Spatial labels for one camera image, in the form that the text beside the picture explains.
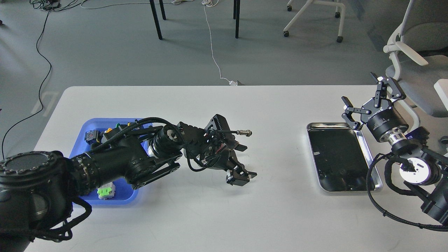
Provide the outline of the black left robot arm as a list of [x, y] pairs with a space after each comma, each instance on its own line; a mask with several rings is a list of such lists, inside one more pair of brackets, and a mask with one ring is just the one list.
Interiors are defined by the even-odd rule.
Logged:
[[177, 170], [186, 157], [189, 168], [226, 171], [230, 185], [246, 185], [248, 171], [236, 151], [247, 149], [225, 117], [216, 114], [205, 128], [157, 118], [118, 124], [95, 133], [91, 150], [66, 158], [58, 151], [31, 151], [1, 161], [1, 251], [23, 252], [34, 239], [62, 242], [85, 220], [92, 207], [82, 196], [124, 178], [133, 190]]

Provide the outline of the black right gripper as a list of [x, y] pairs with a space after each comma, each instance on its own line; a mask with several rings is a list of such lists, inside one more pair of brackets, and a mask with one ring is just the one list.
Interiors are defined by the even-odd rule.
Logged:
[[[377, 142], [386, 142], [387, 137], [384, 137], [386, 132], [394, 128], [405, 132], [409, 128], [409, 124], [406, 123], [393, 104], [406, 99], [406, 94], [394, 78], [377, 76], [373, 72], [370, 74], [377, 83], [375, 96], [363, 104], [363, 108], [353, 107], [348, 97], [342, 96], [341, 99], [345, 104], [345, 109], [341, 117], [352, 130], [360, 130], [362, 123], [365, 123]], [[353, 119], [353, 113], [361, 114], [360, 120], [362, 123]]]

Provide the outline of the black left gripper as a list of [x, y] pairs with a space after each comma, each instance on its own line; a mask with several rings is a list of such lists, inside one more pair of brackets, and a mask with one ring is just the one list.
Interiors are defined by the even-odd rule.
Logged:
[[[201, 150], [201, 163], [204, 167], [226, 170], [226, 162], [233, 150], [244, 152], [246, 145], [240, 144], [235, 135], [242, 135], [242, 130], [231, 130], [226, 118], [216, 114], [204, 129], [205, 147]], [[247, 171], [244, 164], [230, 159], [230, 168], [227, 170], [226, 183], [244, 186], [258, 174]]]

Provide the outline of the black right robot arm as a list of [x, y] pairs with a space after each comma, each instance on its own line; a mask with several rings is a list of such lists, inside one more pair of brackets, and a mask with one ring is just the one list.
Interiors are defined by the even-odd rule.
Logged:
[[447, 232], [447, 157], [427, 146], [429, 131], [426, 128], [418, 127], [406, 133], [409, 126], [394, 107], [395, 102], [406, 98], [398, 81], [375, 73], [371, 76], [376, 80], [376, 92], [362, 107], [354, 107], [345, 96], [341, 98], [345, 104], [341, 116], [352, 130], [360, 131], [366, 125], [377, 142], [391, 145], [390, 153], [375, 156], [366, 180], [371, 178], [378, 161], [386, 159], [386, 185], [400, 195], [421, 199], [421, 210], [439, 224], [420, 224], [397, 217], [375, 201], [367, 184], [368, 197], [384, 217], [421, 229]]

